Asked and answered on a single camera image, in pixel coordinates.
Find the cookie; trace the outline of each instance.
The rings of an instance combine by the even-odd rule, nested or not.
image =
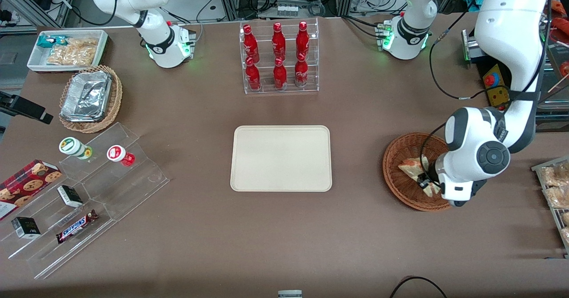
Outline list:
[[[47,170],[48,169],[44,164],[35,164],[35,166],[32,167],[32,174],[35,174],[37,176],[43,176],[45,175]]]
[[[53,182],[61,177],[61,172],[52,172],[49,175],[45,176],[45,182]]]
[[[18,207],[22,207],[23,205],[26,205],[26,203],[32,198],[32,196],[30,195],[25,195],[24,197],[16,200],[14,202],[15,205],[17,205]]]
[[[12,198],[14,198],[14,195],[12,195],[8,189],[2,189],[2,191],[0,191],[0,201],[10,200]]]
[[[37,188],[41,187],[41,185],[43,185],[43,181],[41,181],[39,179],[32,180],[32,181],[30,181],[24,185],[24,190],[33,191],[33,190],[36,190]]]

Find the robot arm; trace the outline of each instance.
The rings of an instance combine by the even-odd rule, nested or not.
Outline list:
[[[449,118],[445,140],[449,152],[435,169],[444,199],[463,205],[485,180],[502,173],[510,154],[528,146],[535,136],[535,110],[540,86],[543,44],[539,20],[546,0],[484,0],[478,13],[475,38],[488,55],[512,72],[505,113],[494,108],[461,108]]]
[[[156,8],[168,0],[93,0],[103,12],[132,24],[146,41],[150,57],[163,68],[172,68],[191,57],[190,34],[179,26],[169,26]]]

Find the wicker basket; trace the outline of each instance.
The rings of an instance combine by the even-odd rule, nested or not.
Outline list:
[[[421,145],[428,136],[426,133],[412,132],[393,140],[384,154],[384,177],[395,196],[412,208],[421,211],[449,209],[451,205],[441,198],[441,193],[430,198],[415,181],[398,168],[403,160],[419,157]],[[425,145],[423,154],[429,159],[429,164],[434,165],[435,160],[448,150],[444,140],[432,136]]]
[[[71,122],[64,120],[59,116],[59,120],[69,130],[79,131],[83,133],[93,133],[98,132],[106,127],[112,125],[114,119],[116,118],[116,114],[118,114],[118,110],[120,109],[120,100],[122,99],[122,84],[120,83],[120,79],[116,76],[116,73],[109,67],[105,65],[98,65],[97,67],[91,67],[89,69],[81,70],[79,73],[86,73],[86,72],[95,72],[95,71],[105,71],[112,75],[112,85],[111,91],[108,94],[108,105],[106,110],[106,116],[100,122]],[[67,97],[67,90],[69,90],[69,85],[71,83],[71,79],[67,81],[67,85],[65,89],[63,89],[63,94],[61,95],[61,99],[59,99],[59,107],[63,107],[63,102],[65,102],[65,97]]]

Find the brown table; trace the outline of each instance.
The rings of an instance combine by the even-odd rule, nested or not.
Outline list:
[[[456,16],[439,16],[439,34]],[[455,95],[480,89],[460,63],[459,30],[433,55],[437,78]],[[530,166],[569,153],[566,134],[539,134],[504,174],[461,209],[422,213],[390,193],[379,165],[393,139],[430,132],[464,105],[437,91],[428,52],[400,61],[340,19],[320,19],[321,91],[245,96],[238,23],[208,24],[196,57],[161,69],[136,30],[107,29],[104,63],[124,84],[117,120],[140,135],[172,181],[47,280],[2,256],[0,292],[13,297],[386,297],[404,276],[434,280],[448,296],[544,297],[569,293],[567,260]],[[59,113],[69,75],[30,72],[22,95]],[[333,187],[326,193],[236,193],[229,186],[233,131],[240,125],[320,124],[330,129]],[[34,158],[57,163],[74,134],[12,120],[0,145],[0,177]],[[414,280],[404,296],[439,294]]]

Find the acrylic bottle rack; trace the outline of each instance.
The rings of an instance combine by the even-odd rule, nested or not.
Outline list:
[[[298,24],[300,21],[306,21],[309,33],[309,56],[306,58],[306,63],[309,65],[308,83],[305,87],[299,88],[294,85],[294,65],[297,63],[297,34]],[[291,19],[280,20],[282,25],[282,32],[286,39],[286,59],[284,67],[287,71],[287,89],[278,91],[274,85],[274,78],[272,70],[275,66],[275,55],[272,52],[272,21],[247,21],[240,24],[239,45],[241,52],[241,66],[243,69],[243,83],[246,94],[263,94],[263,93],[308,93],[318,91],[320,89],[319,83],[319,48],[318,48],[318,20],[312,19]],[[255,36],[258,47],[260,60],[256,63],[260,75],[260,90],[252,91],[248,82],[247,75],[245,74],[245,58],[246,53],[244,50],[243,40],[243,26],[249,24],[252,29],[252,34]]]
[[[25,207],[0,221],[0,246],[8,257],[26,260],[34,278],[46,278],[168,183],[169,179],[146,156],[137,140],[137,135],[117,122],[87,142],[93,148],[91,158],[83,161],[69,156],[61,161],[60,169],[65,175]],[[134,154],[134,164],[125,167],[108,160],[106,151],[112,145],[121,145]],[[61,185],[75,188],[83,205],[78,208],[65,205],[57,192]],[[55,235],[92,209],[99,218],[58,244]],[[11,223],[15,217],[34,218],[41,236],[18,238]]]

